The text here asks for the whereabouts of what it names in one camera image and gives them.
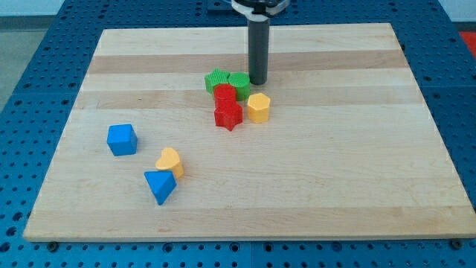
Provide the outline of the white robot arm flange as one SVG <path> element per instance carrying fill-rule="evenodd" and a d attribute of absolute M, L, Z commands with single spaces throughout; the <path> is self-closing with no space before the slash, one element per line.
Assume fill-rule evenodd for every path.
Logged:
<path fill-rule="evenodd" d="M 247 20 L 264 22 L 283 12 L 290 0 L 231 0 L 232 8 Z"/>

